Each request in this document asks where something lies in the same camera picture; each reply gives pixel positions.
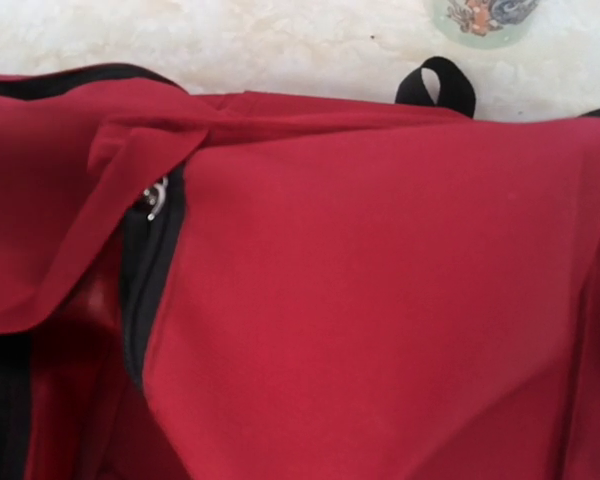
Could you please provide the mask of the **red backpack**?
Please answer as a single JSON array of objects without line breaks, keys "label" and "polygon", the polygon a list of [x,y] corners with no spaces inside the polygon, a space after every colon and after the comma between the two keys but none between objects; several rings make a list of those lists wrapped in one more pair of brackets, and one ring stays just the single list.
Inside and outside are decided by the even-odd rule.
[{"label": "red backpack", "polygon": [[600,479],[600,109],[0,77],[0,479]]}]

